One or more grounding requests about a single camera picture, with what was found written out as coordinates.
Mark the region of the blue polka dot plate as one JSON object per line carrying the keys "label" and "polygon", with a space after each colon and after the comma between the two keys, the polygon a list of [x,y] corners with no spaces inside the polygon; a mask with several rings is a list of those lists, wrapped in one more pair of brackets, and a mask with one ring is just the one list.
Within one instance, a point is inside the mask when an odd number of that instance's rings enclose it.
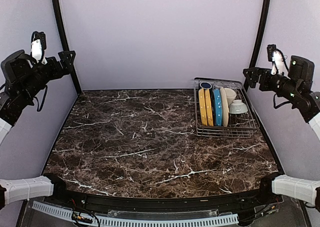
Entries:
{"label": "blue polka dot plate", "polygon": [[214,96],[215,125],[221,127],[223,111],[222,111],[222,99],[221,99],[220,90],[215,88],[213,90],[213,96]]}

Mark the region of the beige bird pattern plate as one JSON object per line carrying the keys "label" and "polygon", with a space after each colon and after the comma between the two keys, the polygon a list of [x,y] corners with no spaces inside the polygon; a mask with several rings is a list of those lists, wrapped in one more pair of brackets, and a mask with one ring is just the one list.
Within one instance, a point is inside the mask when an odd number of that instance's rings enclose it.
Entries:
{"label": "beige bird pattern plate", "polygon": [[229,104],[227,99],[227,94],[224,87],[219,89],[221,96],[221,106],[222,106],[222,126],[227,127],[229,123]]}

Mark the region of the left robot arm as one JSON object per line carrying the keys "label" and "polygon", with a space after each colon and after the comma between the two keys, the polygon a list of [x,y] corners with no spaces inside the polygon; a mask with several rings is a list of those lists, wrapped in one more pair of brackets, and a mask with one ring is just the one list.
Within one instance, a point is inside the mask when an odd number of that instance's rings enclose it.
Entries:
{"label": "left robot arm", "polygon": [[[0,64],[5,77],[0,93],[0,139],[3,141],[15,126],[23,110],[33,106],[37,94],[48,90],[48,82],[62,78],[72,72],[76,57],[75,51],[58,53],[46,58],[42,63],[25,51],[18,50]],[[28,179],[0,181],[0,207],[13,202],[51,196],[60,205],[67,205],[70,193],[62,186],[55,186],[53,178],[39,176]]]}

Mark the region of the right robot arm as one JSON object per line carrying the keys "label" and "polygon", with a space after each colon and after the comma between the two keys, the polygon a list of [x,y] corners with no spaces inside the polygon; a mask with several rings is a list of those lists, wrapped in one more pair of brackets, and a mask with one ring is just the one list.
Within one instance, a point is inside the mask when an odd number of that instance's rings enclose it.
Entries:
{"label": "right robot arm", "polygon": [[[245,68],[243,75],[248,85],[255,88],[259,84],[262,92],[274,92],[286,99],[293,109],[298,109],[304,121],[315,134],[320,134],[320,93],[312,91],[315,64],[304,57],[293,55],[290,58],[288,75],[272,73],[271,69]],[[320,182],[273,173],[260,181],[255,192],[255,200],[266,204],[274,195],[283,195],[311,204],[320,209]]]}

